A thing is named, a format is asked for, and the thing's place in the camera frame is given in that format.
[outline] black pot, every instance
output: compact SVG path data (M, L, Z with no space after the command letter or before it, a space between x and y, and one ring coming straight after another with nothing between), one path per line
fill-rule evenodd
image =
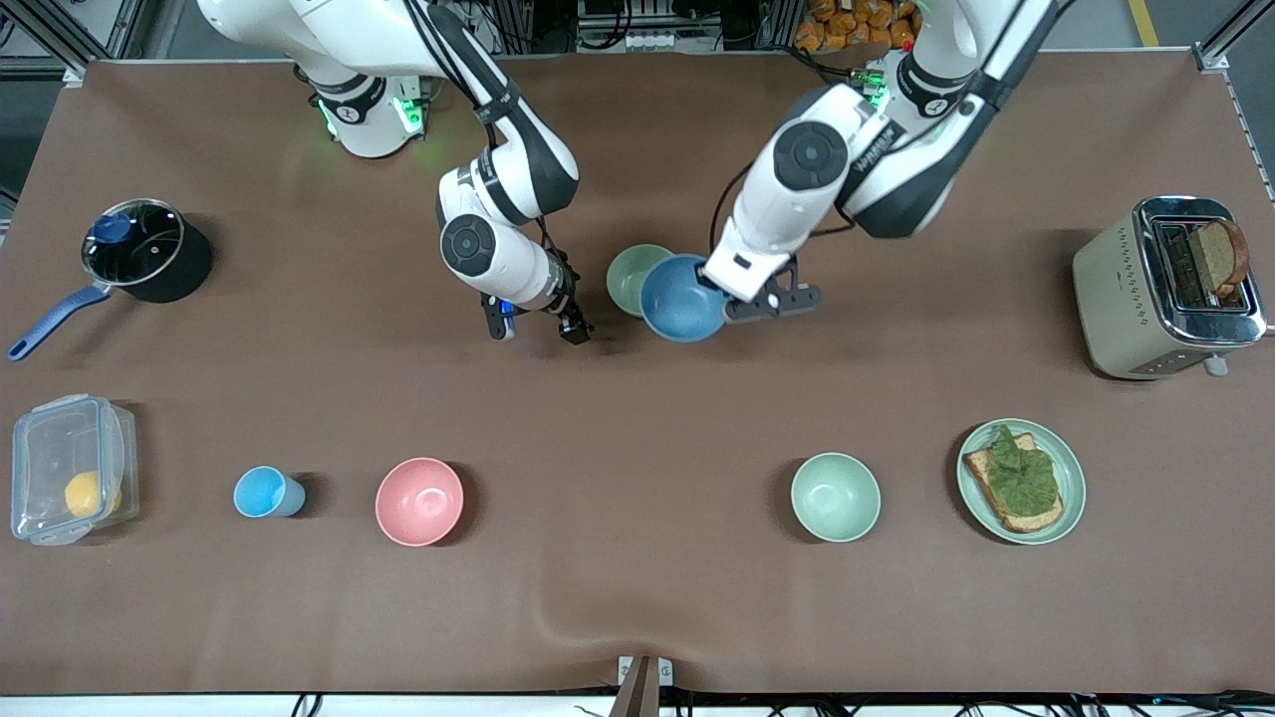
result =
M115 287L142 301L166 304L199 288L213 268L213 246L181 213L158 199L131 199L107 209L80 245L93 283L59 301L9 348L22 361L71 314L105 301Z

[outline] spinach leaf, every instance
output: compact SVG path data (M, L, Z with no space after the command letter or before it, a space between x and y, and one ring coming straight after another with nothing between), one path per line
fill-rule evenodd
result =
M1005 425L997 427L997 436L992 443L988 482L1001 505L1021 518L1048 512L1058 498L1053 459L1040 449L1019 448Z

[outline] silver toaster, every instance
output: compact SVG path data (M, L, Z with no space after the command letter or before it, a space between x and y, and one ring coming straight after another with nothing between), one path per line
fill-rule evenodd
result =
M1204 364L1225 375L1224 356L1266 333L1252 270L1227 300L1201 281L1188 236L1214 219L1234 217L1213 199L1154 196L1076 253L1080 323L1104 374L1154 380Z

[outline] toast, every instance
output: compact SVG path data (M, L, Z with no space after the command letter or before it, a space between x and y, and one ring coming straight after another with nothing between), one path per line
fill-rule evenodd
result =
M1248 242L1234 222L1218 219L1191 232L1191 254L1200 283L1218 295L1230 296L1248 276Z
M1035 450L1035 438L1031 434L1021 434L1014 436L1014 443L1019 445L1023 450ZM1062 495L1053 501L1053 508L1049 508L1039 515L1031 515L1030 518L1024 518L1021 515L1014 515L1005 509L1005 505L996 499L992 492L991 486L991 471L992 471L992 448L987 447L983 450L977 450L974 453L968 453L965 455L965 464L969 466L970 472L978 480L979 487L983 489L983 495L987 498L987 504L992 506L992 512L1000 518L1001 524L1005 529L1012 533L1034 533L1037 531L1043 531L1049 526L1058 522L1062 518Z

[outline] green bowl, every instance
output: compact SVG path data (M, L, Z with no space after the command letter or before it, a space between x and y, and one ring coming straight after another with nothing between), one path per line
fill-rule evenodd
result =
M1058 481L1058 495L1062 498L1062 517L1048 528L1034 533L1015 533L1006 529L987 503L987 496L983 495L983 489L978 485L974 472L965 463L968 453L992 445L992 441L996 440L997 426L1001 425L1010 429L1014 435L1031 434L1035 438L1037 448L1053 458L1053 477ZM1049 429L1023 418L997 418L983 424L969 434L956 457L956 487L960 489L960 496L969 506L969 512L979 523L983 523L984 528L1002 540L1019 545L1053 542L1070 533L1085 512L1085 472L1080 469L1080 461L1076 459L1071 447Z
M881 514L881 486L857 458L822 453L793 477L793 512L815 537L848 542L863 537Z
M607 293L625 314L641 318L641 282L650 269L673 253L654 244L630 246L607 267Z

